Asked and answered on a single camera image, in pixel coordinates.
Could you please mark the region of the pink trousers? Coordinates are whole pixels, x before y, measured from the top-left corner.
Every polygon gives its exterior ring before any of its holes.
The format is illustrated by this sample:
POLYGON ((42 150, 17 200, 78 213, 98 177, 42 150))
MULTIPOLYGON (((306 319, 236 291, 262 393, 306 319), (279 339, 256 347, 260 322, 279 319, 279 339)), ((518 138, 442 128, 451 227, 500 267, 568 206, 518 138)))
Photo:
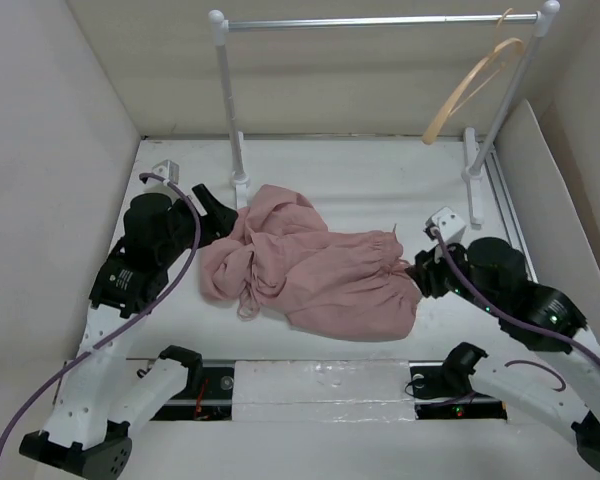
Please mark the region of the pink trousers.
POLYGON ((203 248, 200 291, 262 309, 296 330, 347 341, 395 341, 412 331, 422 298, 393 231, 331 231, 303 195, 266 184, 231 234, 203 248))

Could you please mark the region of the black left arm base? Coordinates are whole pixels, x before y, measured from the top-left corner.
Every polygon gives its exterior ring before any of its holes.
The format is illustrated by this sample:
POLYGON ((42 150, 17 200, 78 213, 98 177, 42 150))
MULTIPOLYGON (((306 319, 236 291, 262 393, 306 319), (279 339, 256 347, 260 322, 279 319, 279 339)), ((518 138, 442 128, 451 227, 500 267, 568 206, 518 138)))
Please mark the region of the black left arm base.
POLYGON ((234 363, 205 364, 197 389, 183 390, 172 397, 153 416, 152 421, 231 420, 234 376, 234 363))

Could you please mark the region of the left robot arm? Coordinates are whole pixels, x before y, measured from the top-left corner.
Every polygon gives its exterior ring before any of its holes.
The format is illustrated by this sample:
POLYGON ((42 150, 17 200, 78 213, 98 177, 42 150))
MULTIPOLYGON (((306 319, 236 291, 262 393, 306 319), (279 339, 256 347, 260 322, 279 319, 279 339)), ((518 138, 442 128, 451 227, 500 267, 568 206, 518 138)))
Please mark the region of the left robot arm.
POLYGON ((184 278, 197 251, 228 236, 238 218, 203 184, 190 195, 174 188, 136 196, 123 215, 123 234, 100 267, 75 360, 61 371, 54 413, 26 434, 22 456, 83 479, 117 479, 132 438, 174 396, 203 383, 199 353, 169 345, 156 366, 119 395, 127 355, 148 316, 184 278))

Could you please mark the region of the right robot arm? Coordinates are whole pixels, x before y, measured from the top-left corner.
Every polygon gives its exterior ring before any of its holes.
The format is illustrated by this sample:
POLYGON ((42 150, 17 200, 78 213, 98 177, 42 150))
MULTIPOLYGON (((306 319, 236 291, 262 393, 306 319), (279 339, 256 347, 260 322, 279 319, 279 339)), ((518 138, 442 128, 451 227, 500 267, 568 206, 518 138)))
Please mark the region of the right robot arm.
POLYGON ((545 363, 561 381, 551 390, 468 342, 454 347, 429 376, 406 389, 419 400, 457 394, 496 398, 549 426, 600 473, 600 346, 584 314, 561 291, 529 279, 524 255, 484 237, 468 247, 444 242, 421 251, 407 272, 427 298, 453 293, 497 319, 500 330, 545 363))

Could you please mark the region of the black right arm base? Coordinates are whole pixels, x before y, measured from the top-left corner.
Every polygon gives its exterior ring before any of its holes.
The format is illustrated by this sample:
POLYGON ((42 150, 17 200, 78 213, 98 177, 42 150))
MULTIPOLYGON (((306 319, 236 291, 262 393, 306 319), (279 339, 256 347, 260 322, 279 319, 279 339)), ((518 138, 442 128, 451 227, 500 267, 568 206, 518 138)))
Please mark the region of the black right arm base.
POLYGON ((404 393, 414 400, 415 417, 426 420, 506 420, 504 403, 464 387, 454 387, 442 377, 441 364, 410 367, 404 393))

